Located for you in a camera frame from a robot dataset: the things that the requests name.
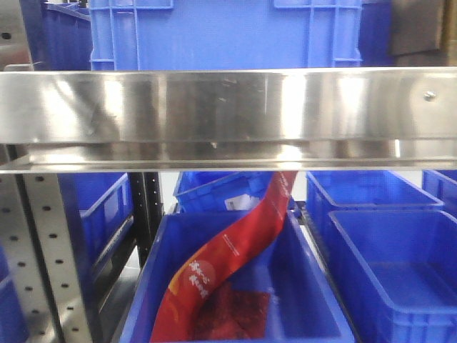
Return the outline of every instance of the metal rail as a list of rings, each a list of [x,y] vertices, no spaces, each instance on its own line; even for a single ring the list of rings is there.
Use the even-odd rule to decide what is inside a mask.
[[[457,166],[455,68],[3,73],[0,89],[0,144],[28,152],[1,172]]]

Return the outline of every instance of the blue plastic bin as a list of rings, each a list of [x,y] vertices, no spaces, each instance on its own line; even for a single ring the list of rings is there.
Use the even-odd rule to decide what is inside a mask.
[[[327,243],[336,210],[442,209],[443,202],[392,171],[310,171],[306,209]]]
[[[330,271],[363,342],[457,342],[455,218],[441,211],[330,218]]]
[[[44,4],[43,24],[52,70],[91,70],[91,17],[78,4]]]
[[[245,212],[165,216],[126,320],[121,343],[148,342],[162,296],[179,267]],[[271,293],[266,338],[306,343],[354,342],[325,276],[289,214],[278,239],[235,273],[235,289]]]
[[[91,0],[93,70],[358,66],[361,0]]]
[[[265,196],[272,175],[272,171],[184,171],[173,195],[182,212],[247,210]],[[288,208],[300,214],[293,199]]]
[[[29,337],[6,257],[0,248],[0,342],[22,343]]]
[[[457,217],[457,170],[424,170],[422,188],[444,202],[444,210]]]
[[[393,66],[390,55],[392,0],[363,0],[358,48],[362,66]]]
[[[89,259],[95,262],[133,211],[129,178],[125,173],[81,173],[74,181]]]

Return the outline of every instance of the red packaging bag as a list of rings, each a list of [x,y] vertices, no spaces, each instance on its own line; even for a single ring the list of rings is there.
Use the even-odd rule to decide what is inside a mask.
[[[237,291],[224,282],[200,308],[193,340],[264,337],[269,300],[269,293]]]
[[[203,245],[175,273],[157,312],[151,342],[192,339],[196,316],[209,295],[281,232],[296,173],[275,172],[261,202]]]

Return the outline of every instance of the bolt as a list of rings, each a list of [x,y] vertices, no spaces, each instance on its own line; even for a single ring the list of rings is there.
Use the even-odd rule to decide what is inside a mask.
[[[424,95],[423,98],[425,101],[433,101],[436,98],[436,94],[433,91],[427,91]]]

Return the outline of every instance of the sticker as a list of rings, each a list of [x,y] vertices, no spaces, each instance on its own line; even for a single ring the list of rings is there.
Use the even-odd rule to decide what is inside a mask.
[[[225,201],[226,208],[229,211],[246,211],[253,209],[260,202],[257,197],[252,197],[249,194],[242,194],[237,197],[227,199]]]

